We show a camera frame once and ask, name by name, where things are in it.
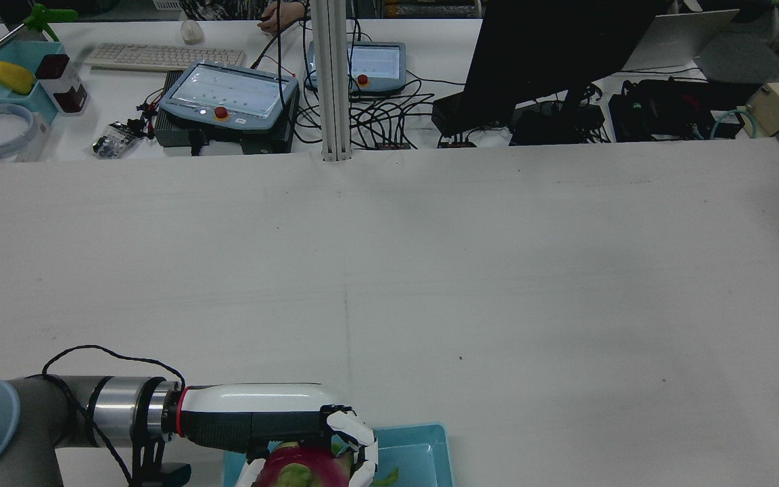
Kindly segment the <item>operator bare hand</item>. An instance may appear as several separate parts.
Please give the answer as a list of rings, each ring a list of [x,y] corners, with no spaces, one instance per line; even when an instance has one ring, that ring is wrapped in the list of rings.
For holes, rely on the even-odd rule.
[[[288,26],[292,25],[297,19],[300,19],[302,12],[299,10],[273,10],[272,12],[265,12],[260,18],[257,27],[266,33],[277,34],[284,31]]]

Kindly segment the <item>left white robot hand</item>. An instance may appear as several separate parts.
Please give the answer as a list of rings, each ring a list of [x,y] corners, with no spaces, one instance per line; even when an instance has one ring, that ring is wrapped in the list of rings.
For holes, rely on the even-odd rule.
[[[312,383],[187,386],[175,394],[168,432],[198,446],[236,451],[248,465],[268,456],[273,442],[306,442],[329,450],[334,436],[353,450],[343,486],[369,486],[379,463],[378,440],[370,426],[336,394]]]

